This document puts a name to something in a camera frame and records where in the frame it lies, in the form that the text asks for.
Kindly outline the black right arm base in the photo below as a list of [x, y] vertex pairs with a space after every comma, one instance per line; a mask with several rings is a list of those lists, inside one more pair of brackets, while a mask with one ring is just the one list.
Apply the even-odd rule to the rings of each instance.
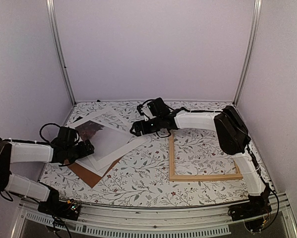
[[269, 195], [269, 190], [261, 193], [259, 196], [249, 195], [248, 202], [230, 206], [228, 215], [233, 221], [238, 221], [270, 213], [272, 208], [269, 202]]

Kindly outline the photo with white border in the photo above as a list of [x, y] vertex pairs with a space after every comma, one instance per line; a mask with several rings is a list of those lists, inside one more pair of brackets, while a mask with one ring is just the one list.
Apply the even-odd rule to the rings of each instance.
[[82, 141], [90, 140], [94, 146], [94, 153], [77, 160], [77, 164], [96, 173], [99, 176], [121, 155], [112, 155], [117, 149], [125, 146], [132, 138], [120, 129], [103, 125], [92, 120], [75, 122], [73, 127], [79, 132]]

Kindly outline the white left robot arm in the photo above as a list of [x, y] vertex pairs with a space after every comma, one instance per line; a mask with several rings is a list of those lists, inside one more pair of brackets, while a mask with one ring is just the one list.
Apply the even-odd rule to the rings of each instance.
[[0, 192], [7, 191], [44, 202], [52, 214], [59, 215], [63, 204], [59, 192], [46, 185], [14, 174], [10, 165], [14, 163], [43, 162], [68, 166], [76, 160], [94, 153], [90, 140], [75, 142], [74, 139], [54, 139], [54, 144], [37, 141], [23, 141], [0, 138]]

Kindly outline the light wooden picture frame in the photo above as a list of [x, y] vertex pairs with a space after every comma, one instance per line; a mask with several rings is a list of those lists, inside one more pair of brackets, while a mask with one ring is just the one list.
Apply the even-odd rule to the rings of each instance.
[[176, 182], [243, 179], [231, 156], [224, 153], [216, 132], [182, 129], [169, 137], [169, 180]]

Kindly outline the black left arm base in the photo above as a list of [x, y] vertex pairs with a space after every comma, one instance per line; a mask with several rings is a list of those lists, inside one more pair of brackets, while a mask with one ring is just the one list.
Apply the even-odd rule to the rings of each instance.
[[39, 202], [38, 211], [48, 215], [77, 221], [80, 214], [80, 203], [74, 199], [60, 201], [59, 192], [51, 189], [47, 201]]

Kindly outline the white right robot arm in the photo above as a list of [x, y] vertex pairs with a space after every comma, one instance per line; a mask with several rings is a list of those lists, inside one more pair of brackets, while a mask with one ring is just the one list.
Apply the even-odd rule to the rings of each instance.
[[220, 111], [188, 110], [185, 107], [170, 111], [169, 108], [155, 110], [152, 106], [140, 113], [143, 120], [132, 124], [130, 133], [142, 136], [167, 131], [193, 128], [216, 132], [221, 150], [232, 156], [240, 169], [247, 185], [251, 202], [247, 203], [246, 212], [257, 216], [265, 208], [265, 201], [271, 193], [270, 186], [261, 175], [261, 168], [251, 151], [251, 138], [248, 129], [233, 106], [226, 106]]

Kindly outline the white photo mat board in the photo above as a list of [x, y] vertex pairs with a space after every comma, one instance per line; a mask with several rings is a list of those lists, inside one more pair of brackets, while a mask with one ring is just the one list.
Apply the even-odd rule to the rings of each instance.
[[94, 153], [77, 160], [77, 164], [99, 176], [114, 161], [148, 141], [146, 136], [132, 135], [130, 123], [111, 108], [93, 112], [69, 127], [79, 132], [81, 140], [90, 140], [94, 146]]

